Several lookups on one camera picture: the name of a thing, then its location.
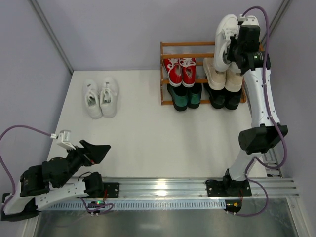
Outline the small white sneaker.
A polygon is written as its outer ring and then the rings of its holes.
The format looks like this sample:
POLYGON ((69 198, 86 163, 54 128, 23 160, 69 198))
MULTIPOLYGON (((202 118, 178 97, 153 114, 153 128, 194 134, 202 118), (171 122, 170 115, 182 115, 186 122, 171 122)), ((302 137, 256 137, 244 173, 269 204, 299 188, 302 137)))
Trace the small white sneaker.
POLYGON ((238 21, 234 14, 226 15, 219 23, 215 33, 215 53, 213 66, 216 71, 224 72, 228 69, 230 61, 226 54, 231 43, 231 37, 238 32, 238 21))

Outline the black loafer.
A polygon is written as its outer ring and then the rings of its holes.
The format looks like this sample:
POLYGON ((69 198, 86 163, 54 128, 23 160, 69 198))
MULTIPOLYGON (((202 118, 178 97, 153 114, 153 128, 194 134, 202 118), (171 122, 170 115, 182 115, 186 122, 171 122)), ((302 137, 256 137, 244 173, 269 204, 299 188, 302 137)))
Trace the black loafer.
POLYGON ((241 95, 242 89, 240 89, 238 92, 225 90, 225 108, 228 110, 236 110, 240 104, 241 95))
POLYGON ((211 106, 215 109, 223 108, 225 104, 225 90, 214 90, 207 83, 204 83, 203 87, 208 93, 211 106))

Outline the large white sneaker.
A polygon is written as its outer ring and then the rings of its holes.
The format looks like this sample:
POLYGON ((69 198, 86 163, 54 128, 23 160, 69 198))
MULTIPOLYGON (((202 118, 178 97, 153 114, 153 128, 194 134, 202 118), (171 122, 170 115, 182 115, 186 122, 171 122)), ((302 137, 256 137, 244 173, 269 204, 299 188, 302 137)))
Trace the large white sneaker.
POLYGON ((82 86, 84 106, 92 119, 99 119, 103 114, 100 108, 98 85, 92 79, 87 79, 82 86))
POLYGON ((113 118, 116 115, 118 97, 117 81, 112 77, 105 78, 100 91, 100 108, 104 117, 113 118))

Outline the red canvas sneaker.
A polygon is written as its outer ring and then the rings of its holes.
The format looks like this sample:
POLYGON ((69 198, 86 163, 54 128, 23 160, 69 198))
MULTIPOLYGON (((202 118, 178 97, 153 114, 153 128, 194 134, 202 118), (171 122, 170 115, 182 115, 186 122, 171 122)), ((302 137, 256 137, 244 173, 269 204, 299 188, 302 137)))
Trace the red canvas sneaker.
POLYGON ((179 60, 182 69, 182 84, 190 88, 195 84, 196 60, 195 58, 182 58, 179 60))
POLYGON ((163 66, 167 72, 169 84, 173 87, 179 87, 182 83, 179 60, 176 58, 163 59, 163 66))

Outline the green loafer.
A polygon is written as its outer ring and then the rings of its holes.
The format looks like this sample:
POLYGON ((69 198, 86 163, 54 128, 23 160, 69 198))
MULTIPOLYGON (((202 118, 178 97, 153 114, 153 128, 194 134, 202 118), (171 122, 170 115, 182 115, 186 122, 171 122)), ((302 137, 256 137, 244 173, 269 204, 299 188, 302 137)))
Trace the green loafer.
POLYGON ((167 91, 172 97, 173 107, 176 111, 185 111, 188 107, 188 91, 183 86, 173 87, 170 84, 167 85, 167 91))
POLYGON ((188 107, 190 109, 197 109, 200 106, 202 85, 195 83, 194 86, 187 89, 188 92, 188 107))

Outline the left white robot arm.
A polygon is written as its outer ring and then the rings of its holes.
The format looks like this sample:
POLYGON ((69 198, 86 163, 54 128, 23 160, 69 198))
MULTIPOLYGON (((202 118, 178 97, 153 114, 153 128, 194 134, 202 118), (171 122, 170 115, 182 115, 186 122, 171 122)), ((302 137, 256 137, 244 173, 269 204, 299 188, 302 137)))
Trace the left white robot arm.
POLYGON ((59 202, 73 198, 95 198, 104 191, 102 176, 93 172, 73 184, 72 176, 85 166, 100 164, 110 145, 92 145, 80 140, 81 147, 67 150, 66 157, 54 157, 30 167, 20 177, 15 194, 4 194, 1 220, 16 222, 30 219, 59 202))

